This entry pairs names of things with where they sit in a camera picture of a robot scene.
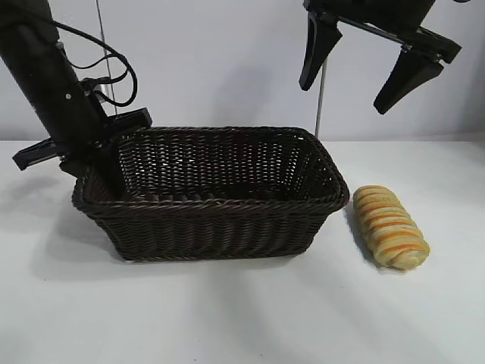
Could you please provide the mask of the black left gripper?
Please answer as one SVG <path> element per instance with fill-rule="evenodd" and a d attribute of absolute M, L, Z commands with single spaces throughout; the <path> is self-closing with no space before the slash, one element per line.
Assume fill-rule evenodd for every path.
<path fill-rule="evenodd" d="M 29 101 L 49 138 L 17 152 L 20 170 L 60 158 L 59 168 L 81 178 L 91 166 L 114 197 L 121 197 L 123 178 L 113 142 L 123 135 L 151 127 L 147 108 L 108 116 L 97 98 L 85 91 L 71 70 L 51 67 L 11 66 L 17 85 Z"/>

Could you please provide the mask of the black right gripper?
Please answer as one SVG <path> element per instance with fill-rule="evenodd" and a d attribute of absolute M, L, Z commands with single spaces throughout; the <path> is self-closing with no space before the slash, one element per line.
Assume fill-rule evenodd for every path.
<path fill-rule="evenodd" d="M 311 14 L 308 15 L 300 88 L 311 88 L 323 63 L 342 38 L 337 27 L 338 19 L 356 26 L 369 24 L 410 49 L 439 55 L 448 64 L 453 62 L 462 47 L 421 26 L 433 5 L 433 1 L 423 0 L 304 1 L 304 8 Z M 400 52 L 393 70 L 374 100 L 379 114 L 386 114 L 414 89 L 443 72 L 444 66 L 440 61 L 423 52 Z"/>

